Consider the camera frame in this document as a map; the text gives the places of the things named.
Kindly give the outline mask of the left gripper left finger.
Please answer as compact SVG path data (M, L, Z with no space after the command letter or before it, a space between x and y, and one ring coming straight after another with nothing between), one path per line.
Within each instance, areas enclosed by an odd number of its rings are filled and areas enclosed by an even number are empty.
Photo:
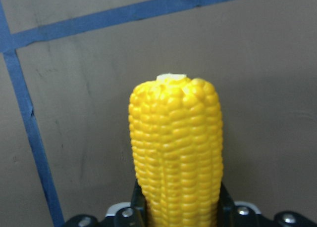
M131 202L120 208L114 216L115 227L146 227L147 203L138 181L135 181Z

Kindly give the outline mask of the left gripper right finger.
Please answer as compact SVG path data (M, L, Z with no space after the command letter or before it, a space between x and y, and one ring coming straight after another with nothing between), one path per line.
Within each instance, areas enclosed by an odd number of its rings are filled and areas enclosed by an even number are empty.
M250 202L233 201L224 183L220 186L217 208L218 227L259 227L260 210Z

